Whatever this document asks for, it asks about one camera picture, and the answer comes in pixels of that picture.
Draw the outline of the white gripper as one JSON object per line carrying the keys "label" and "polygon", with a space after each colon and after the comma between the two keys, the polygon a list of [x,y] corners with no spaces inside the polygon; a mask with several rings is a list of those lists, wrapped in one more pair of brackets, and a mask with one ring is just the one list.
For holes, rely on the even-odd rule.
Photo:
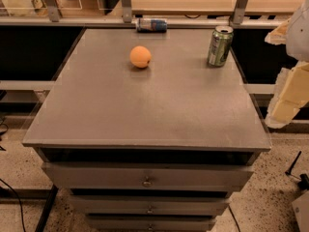
{"label": "white gripper", "polygon": [[271,129],[291,123],[299,110],[309,102],[309,0],[305,0],[287,19],[265,37],[268,44],[286,44],[287,54],[299,62],[283,68],[274,85],[274,95],[267,108],[265,122]]}

